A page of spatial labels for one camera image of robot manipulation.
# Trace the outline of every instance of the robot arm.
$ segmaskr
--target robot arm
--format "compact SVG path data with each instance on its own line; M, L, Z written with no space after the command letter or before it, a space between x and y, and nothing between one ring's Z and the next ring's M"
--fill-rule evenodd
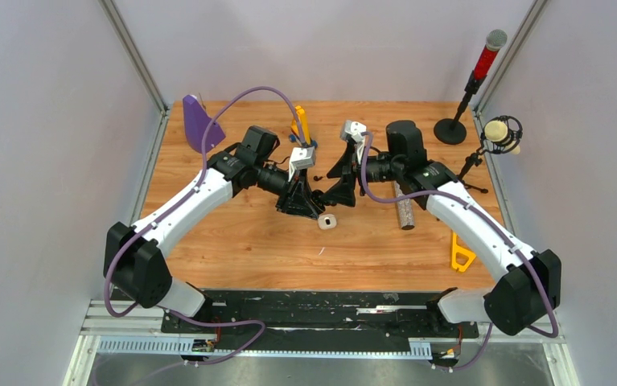
M324 206L313 199L306 179L306 168L315 160L313 149L295 150L288 172L268 163L277 145L277 135L251 126L234 154L231 147L208 160L199 186L201 172L167 203L131 227L121 222L112 226L107 233L105 276L118 251L136 235L136 230L149 229L121 257L111 282L144 308L161 306L188 317L197 314L207 298L193 285L172 277L166 258L215 207L243 189L258 185L279 196L276 207L283 213L317 219L324 211Z
M357 122L347 121L342 130L342 139L347 146L344 156L327 177L337 177L335 170L341 170L340 181L329 191L344 190L348 173L359 178L360 194L364 195L361 181L361 157L357 154L362 148L367 128ZM481 208L469 195L464 185L447 167L440 162L429 160L422 143L422 132L412 121L395 121L386 128L388 152L377 156L367 156L364 175L367 182L387 182L396 180L404 193L417 191L441 191L456 196L467 204L462 205L442 195L423 195L414 198L422 209L455 231L468 247L473 250L488 269L496 286L493 289L462 290L451 289L444 293L436 306L445 320L459 322L493 322L505 334L515 335L544 316L545 305L523 261L517 256L520 251L537 272L543 283L550 305L559 305L561 262L550 250L538 253L531 246L516 238ZM508 237L514 244L508 247L502 237L482 216Z

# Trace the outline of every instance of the cable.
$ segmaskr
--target cable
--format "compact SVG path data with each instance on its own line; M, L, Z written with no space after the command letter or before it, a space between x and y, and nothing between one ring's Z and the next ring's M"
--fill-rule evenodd
M130 305L127 309L125 309L123 312L117 312L113 307L112 307L112 303L109 300L109 289L111 287L111 281L112 281L112 276L114 274L114 271L116 270L116 267L118 265L119 260L121 259L121 257L124 255L125 251L128 250L128 248L130 248L131 245L133 245L133 243L135 243L136 240L138 240L140 237L144 236L145 233L147 233L148 231L152 230L154 228L154 224L159 224L161 223L165 218L167 218L171 213L173 213L176 209L178 209L181 205L183 205L186 201L188 201L190 199L190 197L192 197L198 190L199 190L199 186L201 186L201 184L204 182L204 179L206 178L206 171L207 171L207 158L206 158L206 139L208 137L208 132L211 130L211 128L213 127L213 125L216 123L216 121L218 120L218 118L220 118L221 115L223 115L223 113L225 113L225 111L227 111L230 106L234 105L235 102L237 102L238 100L240 100L241 98L247 96L248 94L250 94L251 92L256 92L256 91L271 91L274 92L276 94L278 94L286 103L287 106L289 106L292 115L294 115L294 119L296 120L296 126L298 128L298 140L301 142L302 145L306 146L306 139L303 135L303 127L301 126L301 120L298 119L298 115L296 113L296 109L294 108L294 106L292 105L291 101L289 100L289 98L283 94L281 91L277 90L276 88L270 87L270 86L258 86L258 87L254 87L254 88L250 88L246 91L241 92L239 95L235 96L230 102L228 102L208 123L208 125L206 126L206 129L204 129L204 135L202 136L202 143L204 144L204 146L202 146L202 170L201 170L201 176L199 177L199 179L197 180L197 182L195 183L195 186L185 195L183 195L183 197L181 197L176 203L173 204L173 206L169 207L168 209L166 209L160 216L158 216L156 219L154 219L153 222L151 222L149 225L145 226L143 229L141 229L139 232L137 232L133 237L131 237L125 244L123 244L121 246L121 248L118 250L117 254L114 255L114 258L112 259L112 262L109 264L109 267L107 268L107 274L106 274L106 278L105 278L105 286L103 289L103 295L105 297L105 308L107 309L107 312L109 312L110 315L114 316L115 318L121 318L126 316L131 310L133 310L133 308L135 308L135 306L137 305L137 303L133 303L132 305Z
M278 94L286 103L287 106L289 106L290 111L292 113L292 115L294 116L294 119L296 120L296 126L298 128L298 140L299 142L303 145L303 146L307 146L306 144L306 139L305 136L303 134L303 127L301 125L301 120L298 118L298 115L296 113L296 110L294 108L294 106L292 105L291 101L289 100L289 98L283 94L282 92L280 92L279 90L277 90L276 88L272 88L269 86L258 86L258 87L254 87L254 88L250 88L242 93L240 93L239 95L235 96L230 102L228 102L208 123L208 125L206 126L206 129L204 129L204 135L202 136L202 143L204 144L204 146L202 146L202 170L200 172L200 177L197 180L197 182L195 183L195 186L187 193L185 194L181 199L179 199L176 203L174 203L171 207L169 207L168 209L166 209L161 215L159 215L156 219L154 219L154 221L152 223L150 223L149 225L145 226L143 229L141 229L140 231L136 232L135 235L133 235L133 237L131 237L125 244L123 244L116 255L114 255L114 258L112 259L111 263L109 264L109 267L107 268L107 274L105 277L105 284L104 284L104 288L103 288L103 295L104 295L104 301L105 301L105 308L107 309L107 312L114 316L115 318L121 318L126 316L130 311L132 311L137 305L137 302L134 302L133 304L131 304L128 308L126 308L124 311L122 312L117 312L111 304L110 299L110 287L111 287L111 281L112 281L112 276L114 271L116 270L116 267L118 265L119 260L121 259L121 257L123 257L123 255L125 254L125 252L128 250L128 248L130 248L131 245L133 245L135 243L136 240L138 240L140 237L144 236L148 231L152 230L154 228L155 224L159 224L161 223L164 219L166 219L171 213L173 213L176 209L178 209L181 205L183 205L186 201L188 201L199 189L199 186L201 186L202 183L204 183L204 179L206 178L206 171L207 171L207 157L206 157L206 139L208 137L208 132L211 130L211 128L213 127L213 125L216 123L216 121L218 120L218 118L223 115L223 113L225 113L225 111L227 111L230 106L234 105L238 100L240 100L241 98L245 97L246 95L250 94L251 92L256 92L256 91L271 91L274 92L276 94ZM265 324L260 321L260 320L244 320L244 321L239 321L239 322L227 322L227 323L203 323L203 322L198 322L196 320L190 319L188 317L186 317L185 315L180 314L177 311L171 311L171 313L175 316L177 316L178 318L181 318L182 320L184 320L185 322L189 322L191 324L195 324L197 326L209 326L209 327L230 327L230 326L244 326L244 325L248 325L248 324L258 324L259 326L261 326L261 329L249 340L247 341L245 344L241 345L239 348L237 348L235 351L233 351L232 353L220 357L220 358L216 358L213 360L209 360L206 362L203 361L194 361L195 365L209 365L209 364L216 364L216 363L221 363L224 362L228 359L231 359L233 356L237 355L240 353L240 351L244 350L246 347L248 347L249 345L251 345L254 341L256 341L256 339L258 339L259 336L261 336L261 334L263 334L263 332L265 331ZM174 368L176 366L179 366L180 363L175 363L169 366L166 366L164 368L160 368L158 369L156 372L153 372L151 374L149 374L147 377L142 378L141 380L139 380L136 383L140 383L143 380L146 380L147 378L150 378L152 376L155 376L161 372L164 372L166 370L169 370L171 368Z
M457 350L458 351L458 355L462 352L462 325L461 324L458 326L458 344L456 344L453 347L447 349L446 353L448 351L450 351L450 350L452 350L452 351Z
M416 191L414 193L410 193L408 195L403 195L400 197L394 197L391 199L382 199L380 197L375 196L372 191L370 191L369 185L368 185L368 180L367 180L367 161L368 161L368 157L367 155L369 154L370 148L372 147L372 141L374 138L374 134L372 134L369 131L364 132L364 135L368 136L368 140L365 143L365 149L364 149L364 154L365 156L363 157L363 161L362 161L362 165L360 167L360 179L363 182L363 190L365 191L365 193L375 202L378 203L396 203L398 201L402 201L403 199L415 199L417 197L421 197L423 195L440 195L441 197L445 197L448 199L452 199L453 201L459 203L460 205L462 205L463 207L468 207L469 210L471 210L475 215L477 215L481 220L483 220L489 227L491 227L493 229L493 231L504 241L504 243L508 246L508 247L513 247L515 244L514 242L512 242L512 240L509 238L509 236L505 235L504 233L502 233L502 231L500 230L500 228L496 225L495 222L493 222L491 220L491 218L486 215L485 213L483 213L482 211L480 211L479 209L477 209L476 207L472 206L472 205L467 205L467 202L464 201L463 199L460 199L458 196L456 195L452 195L450 193L446 193L445 191ZM533 266L531 265L531 262L529 261L528 258L526 258L526 256L524 255L523 252L521 252L521 250L517 249L516 250L516 255L517 257L519 257L519 260L521 260L522 264L524 264L524 266L526 267L526 269L529 271L529 274L531 275L531 277L533 278L533 281L536 285L537 291L538 293L541 295L541 299L543 301L543 304L545 306L545 311L547 312L547 315L549 317L549 321L552 324L552 332L547 332L547 331L543 331L537 327L534 326L529 326L529 329L532 331L537 332L540 335L546 336L548 338L557 338L557 336L559 335L559 326L557 325L557 319L554 316L554 310L552 309L552 305L549 304L549 299L547 298L547 293L545 292L545 287L543 287L541 279L538 277L536 270L533 268ZM489 329L488 329L488 333L487 333L487 337L490 336L490 331L492 330L492 324L490 325Z
M481 355L483 355L483 353L486 351L486 348L488 347L488 340L491 338L492 332L493 332L493 323L490 323L488 324L488 331L486 331L486 336L483 338L483 343L481 343L481 347L479 347L479 350L476 352L476 355L474 355L474 357L471 358L469 362L463 364L462 366L455 366L452 368L449 368L446 366L439 366L435 364L435 365L432 365L431 368L440 368L441 370L445 370L447 372L459 372L462 370L467 370L471 366L474 366L476 361L479 360L479 358L481 358Z
M240 144L239 142L235 142L235 143L233 143L232 145L230 145L230 146L226 147L225 149L223 149L223 151L224 151L225 153L229 153L229 152L231 152L231 151L235 150L235 148L236 148L239 144Z
M289 156L286 156L285 159L283 159L281 162L273 161L272 159L269 159L268 162L272 162L273 165L277 166L285 163L287 159L289 159Z

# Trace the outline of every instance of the microphone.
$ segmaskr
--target microphone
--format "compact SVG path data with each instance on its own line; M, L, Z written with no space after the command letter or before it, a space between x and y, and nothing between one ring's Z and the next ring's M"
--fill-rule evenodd
M509 122L514 121L517 129L509 127ZM521 136L524 134L524 128L521 126L521 122L515 117L509 115L501 115L491 119L480 135L481 146L472 154L469 154L464 161L464 166L458 174L458 179L464 183L466 189L476 189L481 193L488 193L488 189L476 187L464 181L464 176L469 173L469 170L473 166L481 165L483 160L480 158L486 153L490 154L519 154L521 148L519 142L521 142ZM490 141L492 146L488 146L487 142Z
M516 131L509 129L503 121L488 122L486 127L483 128L483 133L488 141L502 149L498 154L519 154L521 152Z
M507 33L502 30L493 30L486 37L486 45L481 51L481 56L474 66L473 77L475 80L482 80L488 75L493 61L498 56L498 51L507 43Z
M493 61L498 56L498 51L507 43L507 34L502 30L493 30L486 37L486 45L483 46L483 51L479 57L479 61L474 66L474 71L469 75L467 85L464 86L464 97L459 102L455 117L445 118L436 122L434 126L434 135L436 138L447 145L458 145L464 142L467 138L467 128L464 127L459 118L464 113L464 110L469 106L471 97L475 95L481 84L486 80L488 70L491 69Z

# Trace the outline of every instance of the yellow plastic piece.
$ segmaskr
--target yellow plastic piece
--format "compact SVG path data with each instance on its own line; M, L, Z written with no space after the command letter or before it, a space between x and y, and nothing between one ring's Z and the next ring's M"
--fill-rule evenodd
M298 115L298 119L301 121L301 127L303 128L303 137L306 139L306 143L311 144L311 132L308 131L308 121L306 120L306 110L303 107L297 105L295 107L296 115ZM296 138L298 139L298 127L296 126L296 120L291 120L291 132L294 133Z
M457 256L462 255L467 258L467 262L464 264L459 264L457 261ZM471 263L474 262L476 258L476 253L473 253L467 248L464 248L462 245L457 243L457 233L452 232L452 240L450 241L450 267L457 272L463 273L469 268Z

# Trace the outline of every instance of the black bracket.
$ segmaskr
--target black bracket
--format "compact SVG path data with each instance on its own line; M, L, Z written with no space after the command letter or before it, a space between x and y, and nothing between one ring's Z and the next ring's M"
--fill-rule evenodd
M104 276L118 250L135 231L121 222L107 232ZM143 308L156 306L171 288L173 277L156 241L140 237L124 253L112 276L112 283Z
M309 217L317 220L325 211L325 206L319 202L317 194L311 190L308 183L307 169L298 172L292 178L289 188L280 195L275 207L288 215Z
M553 309L557 308L561 291L561 260L547 249L529 261L545 288L549 304ZM516 335L547 314L535 281L525 265L514 267L502 276L484 298L483 306L488 317L507 335Z

